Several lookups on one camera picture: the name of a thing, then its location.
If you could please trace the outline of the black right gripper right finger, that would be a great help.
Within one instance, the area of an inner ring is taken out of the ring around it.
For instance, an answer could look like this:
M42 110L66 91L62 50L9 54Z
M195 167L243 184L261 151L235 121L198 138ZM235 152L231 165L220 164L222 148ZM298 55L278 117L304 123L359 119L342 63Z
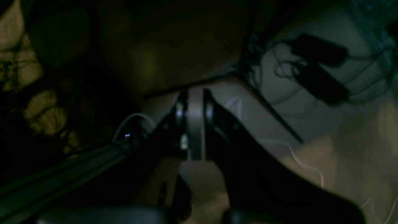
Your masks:
M357 205L300 177L204 90L206 157L220 169L232 208L267 218L363 218Z

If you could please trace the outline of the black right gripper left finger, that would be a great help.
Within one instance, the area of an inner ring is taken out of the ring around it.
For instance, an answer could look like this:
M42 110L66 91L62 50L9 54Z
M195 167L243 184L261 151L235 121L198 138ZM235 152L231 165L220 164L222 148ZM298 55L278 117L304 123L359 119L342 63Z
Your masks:
M181 147L189 105L187 90L127 158L62 199L69 207L150 205L192 210L192 193L179 174L187 157Z

